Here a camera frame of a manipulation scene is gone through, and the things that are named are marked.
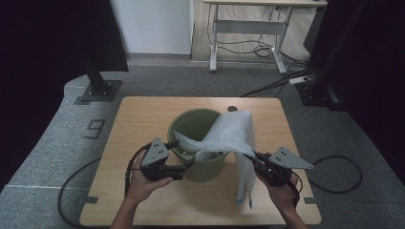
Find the wooden table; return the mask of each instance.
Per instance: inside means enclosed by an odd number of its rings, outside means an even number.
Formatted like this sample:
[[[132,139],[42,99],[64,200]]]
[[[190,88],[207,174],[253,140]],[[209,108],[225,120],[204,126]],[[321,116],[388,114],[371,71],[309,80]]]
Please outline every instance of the wooden table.
[[[273,34],[277,35],[275,47],[272,48],[272,55],[277,63],[281,74],[287,73],[282,56],[280,54],[284,37],[286,36],[289,19],[294,7],[316,8],[325,7],[326,0],[203,0],[204,3],[215,5],[215,12],[212,23],[213,41],[211,46],[211,57],[209,69],[217,71],[217,33],[249,33],[249,34]],[[242,21],[223,20],[218,18],[220,5],[241,5],[241,6],[276,6],[288,7],[288,13],[284,21]]]
[[[134,152],[155,137],[167,141],[171,121],[180,113],[209,108],[221,113],[229,106],[252,113],[258,152],[275,152],[280,146],[297,152],[286,116],[276,98],[231,97],[125,97],[117,113],[102,159],[98,165],[89,197],[80,216],[83,225],[111,225],[123,200],[124,173]],[[178,164],[172,153],[166,164]],[[307,224],[321,221],[318,207],[304,199],[313,194],[305,171],[296,173],[304,182],[297,210]],[[265,185],[257,179],[253,209],[248,201],[236,204],[238,179],[233,154],[225,160],[221,173],[206,183],[175,180],[156,190],[138,208],[135,225],[259,225],[285,224],[272,204]]]

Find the human hand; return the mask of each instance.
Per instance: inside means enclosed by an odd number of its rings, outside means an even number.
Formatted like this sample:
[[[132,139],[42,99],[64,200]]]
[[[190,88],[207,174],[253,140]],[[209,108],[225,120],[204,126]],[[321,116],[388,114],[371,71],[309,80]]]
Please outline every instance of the human hand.
[[[146,150],[139,153],[136,162],[133,165],[133,171],[131,175],[131,183],[128,189],[128,193],[125,196],[126,199],[131,200],[134,204],[139,204],[140,202],[149,198],[153,191],[173,181],[173,178],[168,177],[158,181],[148,180],[143,173],[140,171],[140,163],[143,156],[146,154]]]
[[[132,228],[134,222],[134,215],[137,211],[138,205],[149,198],[153,191],[166,186],[173,181],[173,178],[165,178],[158,181],[148,180],[140,171],[140,163],[145,155],[146,150],[141,151],[137,157],[136,162],[132,166],[133,170],[131,175],[131,183],[128,192],[122,202],[116,217],[111,225],[111,229],[116,228]]]
[[[267,187],[271,201],[273,201],[279,211],[295,209],[293,202],[294,192],[288,185],[284,185],[283,187],[271,187],[259,174],[256,175]],[[297,185],[298,177],[295,174],[291,175],[290,180],[294,185]]]

